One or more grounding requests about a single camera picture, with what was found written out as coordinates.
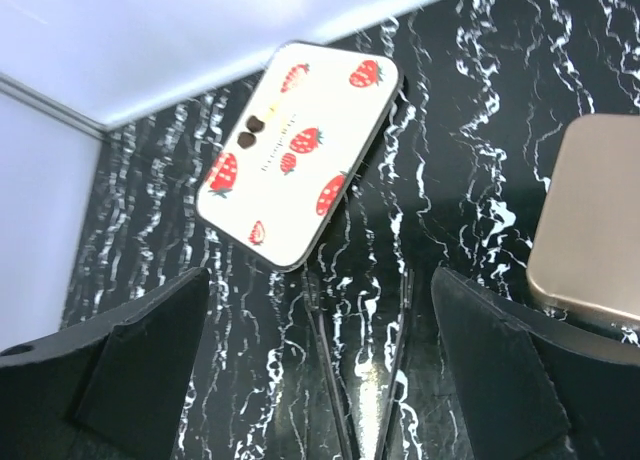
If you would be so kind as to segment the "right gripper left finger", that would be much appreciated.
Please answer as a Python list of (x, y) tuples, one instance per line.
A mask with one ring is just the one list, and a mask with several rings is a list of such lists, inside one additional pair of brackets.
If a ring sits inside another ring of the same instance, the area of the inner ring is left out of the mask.
[(192, 268), (1, 353), (4, 459), (168, 459), (209, 304)]

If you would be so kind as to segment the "black metal tongs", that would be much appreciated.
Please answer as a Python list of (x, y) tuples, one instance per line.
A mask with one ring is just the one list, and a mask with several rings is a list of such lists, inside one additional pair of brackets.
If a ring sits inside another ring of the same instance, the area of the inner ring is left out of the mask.
[(318, 363), (326, 384), (343, 459), (390, 459), (395, 421), (406, 396), (403, 368), (413, 306), (415, 272), (400, 275), (398, 317), (387, 326), (383, 358), (376, 359), (371, 322), (361, 323), (364, 338), (353, 365), (342, 365), (341, 312), (330, 315), (318, 276), (301, 273), (302, 299), (309, 319)]

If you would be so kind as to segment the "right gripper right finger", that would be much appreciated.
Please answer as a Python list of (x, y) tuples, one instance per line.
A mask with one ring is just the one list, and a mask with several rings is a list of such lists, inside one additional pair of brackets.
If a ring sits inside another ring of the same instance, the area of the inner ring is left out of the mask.
[(638, 458), (638, 348), (448, 268), (431, 298), (476, 458)]

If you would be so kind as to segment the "brown tin lid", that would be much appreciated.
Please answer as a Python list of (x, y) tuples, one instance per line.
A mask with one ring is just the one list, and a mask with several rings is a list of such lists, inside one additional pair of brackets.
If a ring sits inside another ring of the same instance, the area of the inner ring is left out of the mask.
[(638, 116), (589, 114), (568, 125), (526, 275), (541, 305), (638, 328)]

